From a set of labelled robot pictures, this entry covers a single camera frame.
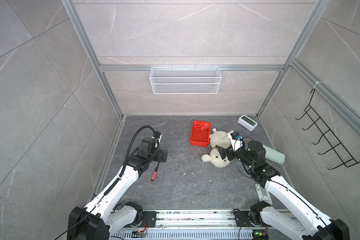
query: white digital clock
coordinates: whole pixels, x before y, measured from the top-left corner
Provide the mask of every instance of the white digital clock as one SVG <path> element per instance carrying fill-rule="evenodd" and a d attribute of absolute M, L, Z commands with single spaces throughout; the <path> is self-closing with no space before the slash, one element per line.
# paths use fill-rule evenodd
<path fill-rule="evenodd" d="M 249 131 L 253 131 L 257 127 L 257 122 L 253 121 L 246 115 L 240 116 L 239 120 L 237 120 L 237 123 L 248 129 Z"/>

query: screwdriver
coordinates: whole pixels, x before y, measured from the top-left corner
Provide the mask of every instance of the screwdriver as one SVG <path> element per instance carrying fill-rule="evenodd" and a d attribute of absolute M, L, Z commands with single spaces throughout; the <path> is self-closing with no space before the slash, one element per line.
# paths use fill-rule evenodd
<path fill-rule="evenodd" d="M 157 170 L 158 170 L 158 165 L 159 165 L 159 164 L 160 164 L 160 163 L 157 164 L 157 166 L 156 166 L 156 168 L 155 168 L 155 171 L 154 171 L 154 173 L 152 174 L 151 181 L 154 181 L 155 178 L 156 178 Z"/>

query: white stuffed animal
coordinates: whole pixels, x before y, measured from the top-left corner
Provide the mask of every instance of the white stuffed animal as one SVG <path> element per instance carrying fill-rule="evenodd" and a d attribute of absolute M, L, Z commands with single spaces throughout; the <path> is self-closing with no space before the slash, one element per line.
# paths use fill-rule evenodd
<path fill-rule="evenodd" d="M 210 137 L 209 142 L 211 144 L 211 147 L 213 147 L 213 149 L 209 155 L 204 154 L 202 156 L 202 161 L 211 162 L 216 167 L 227 166 L 230 163 L 230 161 L 228 160 L 227 157 L 225 157 L 225 159 L 221 159 L 220 153 L 216 149 L 216 145 L 223 148 L 229 147 L 231 145 L 231 140 L 228 138 L 228 134 L 226 132 L 218 131 L 218 132 L 214 132 L 209 137 Z"/>

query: white wire mesh basket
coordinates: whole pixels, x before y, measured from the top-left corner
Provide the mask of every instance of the white wire mesh basket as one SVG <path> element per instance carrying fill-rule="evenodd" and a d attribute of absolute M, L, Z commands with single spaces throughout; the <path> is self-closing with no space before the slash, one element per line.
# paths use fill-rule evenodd
<path fill-rule="evenodd" d="M 217 93 L 221 82 L 218 67 L 153 67 L 149 75 L 154 94 Z"/>

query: red plastic bin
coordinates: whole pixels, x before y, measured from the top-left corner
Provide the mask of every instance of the red plastic bin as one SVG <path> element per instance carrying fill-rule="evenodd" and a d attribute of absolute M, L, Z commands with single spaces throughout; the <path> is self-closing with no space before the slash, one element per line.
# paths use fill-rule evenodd
<path fill-rule="evenodd" d="M 189 139 L 191 145 L 200 147 L 208 146 L 210 130 L 210 122 L 193 121 L 191 138 Z"/>

